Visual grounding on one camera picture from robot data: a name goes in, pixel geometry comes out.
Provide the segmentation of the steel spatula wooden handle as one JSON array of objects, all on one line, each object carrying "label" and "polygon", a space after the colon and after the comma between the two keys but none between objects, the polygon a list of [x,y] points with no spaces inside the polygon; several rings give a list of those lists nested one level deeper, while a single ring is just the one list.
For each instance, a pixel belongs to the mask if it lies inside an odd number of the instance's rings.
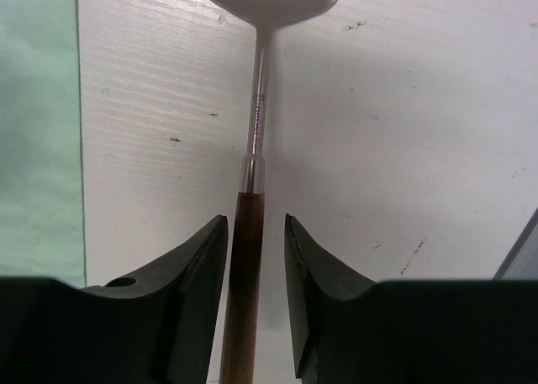
[{"label": "steel spatula wooden handle", "polygon": [[251,383],[254,376],[261,252],[265,214],[266,107],[272,38],[278,29],[315,18],[338,0],[210,0],[256,31],[249,128],[241,164],[229,265],[219,382]]}]

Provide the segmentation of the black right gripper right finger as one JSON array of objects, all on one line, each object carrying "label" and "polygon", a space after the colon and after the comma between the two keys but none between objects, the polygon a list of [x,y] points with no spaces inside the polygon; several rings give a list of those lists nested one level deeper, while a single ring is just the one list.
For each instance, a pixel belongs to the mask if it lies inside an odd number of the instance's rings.
[{"label": "black right gripper right finger", "polygon": [[285,218],[296,377],[303,383],[534,383],[537,284],[373,281]]}]

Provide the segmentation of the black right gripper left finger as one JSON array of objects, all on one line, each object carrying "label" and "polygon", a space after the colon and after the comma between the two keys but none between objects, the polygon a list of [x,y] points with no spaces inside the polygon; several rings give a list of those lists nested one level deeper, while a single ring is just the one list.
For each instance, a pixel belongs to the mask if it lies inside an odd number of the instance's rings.
[{"label": "black right gripper left finger", "polygon": [[103,286],[3,277],[2,382],[205,382],[227,247],[228,222],[219,215]]}]

